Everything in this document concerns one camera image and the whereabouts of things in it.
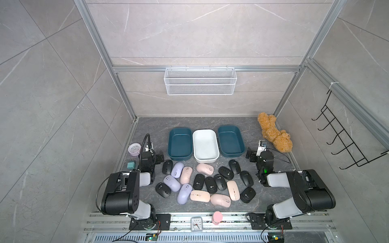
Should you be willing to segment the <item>purple mouse bottom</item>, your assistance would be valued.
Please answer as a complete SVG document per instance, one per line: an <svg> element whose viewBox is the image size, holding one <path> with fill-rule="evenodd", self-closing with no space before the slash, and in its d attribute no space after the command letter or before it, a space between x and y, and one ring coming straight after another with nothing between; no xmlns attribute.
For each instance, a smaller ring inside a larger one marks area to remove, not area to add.
<svg viewBox="0 0 389 243"><path fill-rule="evenodd" d="M187 184L187 183L183 184L179 193L178 193L177 202L180 205L186 204L191 192L192 192L192 186L190 184Z"/></svg>

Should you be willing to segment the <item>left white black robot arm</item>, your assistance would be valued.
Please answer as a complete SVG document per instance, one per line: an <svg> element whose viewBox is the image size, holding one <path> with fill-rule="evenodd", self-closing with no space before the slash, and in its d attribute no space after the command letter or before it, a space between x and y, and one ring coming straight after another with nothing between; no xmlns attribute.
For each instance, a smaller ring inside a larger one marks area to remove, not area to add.
<svg viewBox="0 0 389 243"><path fill-rule="evenodd" d="M160 228L161 223L153 205L140 199L140 188L152 185L155 181L155 165L164 160L163 153L155 153L153 144L149 142L142 148L139 155L145 163L145 171L132 170L110 174L104 182L106 187L101 199L95 198L95 204L99 212L104 215L125 215L132 218L135 224L145 230Z"/></svg>

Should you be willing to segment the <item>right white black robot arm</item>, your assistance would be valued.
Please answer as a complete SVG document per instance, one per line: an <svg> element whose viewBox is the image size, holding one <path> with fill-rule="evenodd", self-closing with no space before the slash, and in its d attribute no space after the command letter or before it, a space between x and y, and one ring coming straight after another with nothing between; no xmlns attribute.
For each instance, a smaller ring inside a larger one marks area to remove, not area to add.
<svg viewBox="0 0 389 243"><path fill-rule="evenodd" d="M277 228L289 218L315 211L333 209L336 200L315 170L274 171L274 155L261 140L257 151L247 149L246 159L256 164L259 183L265 187L288 188L292 197L269 205L262 222Z"/></svg>

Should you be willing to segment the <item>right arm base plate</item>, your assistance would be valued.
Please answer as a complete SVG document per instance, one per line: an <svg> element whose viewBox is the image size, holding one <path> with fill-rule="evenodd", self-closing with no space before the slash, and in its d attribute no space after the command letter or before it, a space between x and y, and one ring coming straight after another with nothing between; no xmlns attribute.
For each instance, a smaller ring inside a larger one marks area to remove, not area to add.
<svg viewBox="0 0 389 243"><path fill-rule="evenodd" d="M286 219L270 219L264 213L247 213L246 219L249 221L251 228L253 230L263 230L263 229L292 229L292 225L289 218Z"/></svg>

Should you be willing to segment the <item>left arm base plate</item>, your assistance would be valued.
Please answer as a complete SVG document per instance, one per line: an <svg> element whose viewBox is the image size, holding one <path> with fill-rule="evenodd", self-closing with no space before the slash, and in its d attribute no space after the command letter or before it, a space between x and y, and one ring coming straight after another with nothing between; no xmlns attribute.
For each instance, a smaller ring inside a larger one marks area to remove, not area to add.
<svg viewBox="0 0 389 243"><path fill-rule="evenodd" d="M130 221L129 230L169 230L171 214L151 215L148 219Z"/></svg>

